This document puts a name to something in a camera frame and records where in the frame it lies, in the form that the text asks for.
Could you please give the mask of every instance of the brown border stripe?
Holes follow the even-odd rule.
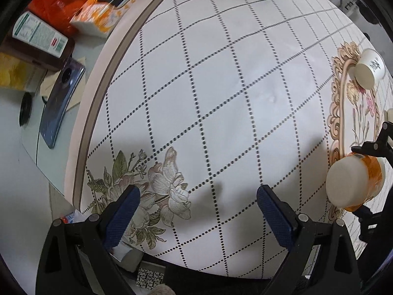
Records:
[[[153,0],[147,8],[142,12],[139,18],[131,26],[123,40],[120,42],[115,54],[113,55],[105,73],[103,74],[99,86],[96,90],[92,105],[90,106],[89,113],[87,115],[86,123],[84,125],[81,143],[78,151],[78,158],[75,169],[75,179],[72,194],[72,202],[77,209],[81,208],[82,199],[82,186],[84,179],[85,165],[87,162],[87,154],[90,146],[91,136],[93,134],[94,126],[96,124],[98,112],[101,108],[105,93],[109,87],[113,76],[119,66],[119,63],[123,59],[124,54],[128,50],[132,41],[136,37],[139,30],[142,28],[144,23],[147,21],[153,11],[160,5],[163,0]]]

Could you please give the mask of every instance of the white label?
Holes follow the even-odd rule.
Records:
[[[12,36],[57,58],[66,47],[68,38],[31,12],[24,12],[14,25]]]

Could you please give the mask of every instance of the white jar cap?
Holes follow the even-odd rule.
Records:
[[[326,194],[330,202],[341,207],[363,204],[367,198],[368,170],[356,156],[335,162],[326,178]]]

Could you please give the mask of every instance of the beige napkin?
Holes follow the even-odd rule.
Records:
[[[79,63],[83,64],[84,66],[86,65],[86,58],[85,57],[78,59],[77,61]],[[41,87],[40,87],[40,95],[41,96],[43,96],[45,98],[49,97],[59,74],[60,74],[60,71],[48,72],[46,74],[43,82],[41,83]],[[75,105],[80,103],[85,86],[86,86],[86,78],[85,78],[85,75],[82,75],[81,80],[79,81],[79,83],[74,91],[74,94],[72,95],[70,102],[68,103],[66,111],[68,111],[69,109],[72,109]]]

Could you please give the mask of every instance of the white tablecloth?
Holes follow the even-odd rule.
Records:
[[[270,278],[286,250],[256,204],[268,184],[314,221],[343,216],[360,254],[358,223],[328,202],[325,180],[392,106],[389,74],[367,92],[350,79],[368,47],[328,0],[164,0],[103,99],[81,210],[100,213],[135,184],[126,243],[194,270]]]

